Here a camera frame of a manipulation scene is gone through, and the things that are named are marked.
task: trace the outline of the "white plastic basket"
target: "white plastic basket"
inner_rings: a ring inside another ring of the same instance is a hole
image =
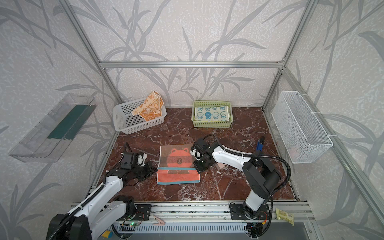
[[[333,146],[315,114],[297,91],[281,92],[272,110],[293,163],[314,162]]]
[[[167,115],[164,105],[161,108],[161,117],[147,122],[139,115],[132,115],[132,110],[140,106],[146,98],[147,97],[139,98],[127,103],[122,103],[113,108],[113,125],[116,131],[131,134],[164,122],[164,118]]]

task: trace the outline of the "dark red marble tabletop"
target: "dark red marble tabletop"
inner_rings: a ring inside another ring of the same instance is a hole
[[[120,133],[105,166],[110,170],[120,159],[125,142],[134,152],[145,152],[157,167],[161,145],[192,144],[198,138],[215,133],[220,142],[232,149],[254,152],[257,140],[265,136],[263,153],[277,155],[276,147],[266,124],[261,108],[232,108],[234,120],[231,128],[194,128],[191,108],[167,108],[164,123],[126,135]],[[285,173],[280,162],[273,160],[283,178]],[[213,166],[201,174],[200,183],[157,185],[156,174],[134,187],[123,188],[118,195],[132,196],[135,201],[179,200],[245,200],[250,187],[244,173],[233,167],[220,170]],[[274,194],[273,199],[294,199],[289,184]]]

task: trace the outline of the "pink clothespin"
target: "pink clothespin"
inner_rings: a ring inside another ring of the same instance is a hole
[[[158,221],[158,223],[154,223],[153,225],[160,225],[160,226],[163,226],[163,225],[166,224],[163,220],[161,220],[161,219],[158,218],[157,216],[153,216],[153,217],[154,217],[155,220]]]

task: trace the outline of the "yellow snack packet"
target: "yellow snack packet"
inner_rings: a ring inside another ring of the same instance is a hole
[[[295,225],[295,215],[294,214],[289,214],[288,212],[285,212],[280,209],[276,209],[276,216],[277,219],[281,220],[286,220],[287,222],[291,223],[292,226]]]

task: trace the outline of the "towel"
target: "towel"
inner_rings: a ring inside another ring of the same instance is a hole
[[[192,144],[166,145],[160,147],[160,161],[157,168],[157,184],[185,184],[200,182],[190,154]]]
[[[144,103],[132,111],[132,115],[140,115],[145,121],[161,117],[164,102],[160,94],[153,91],[145,99]]]
[[[228,106],[197,107],[195,121],[229,121]]]

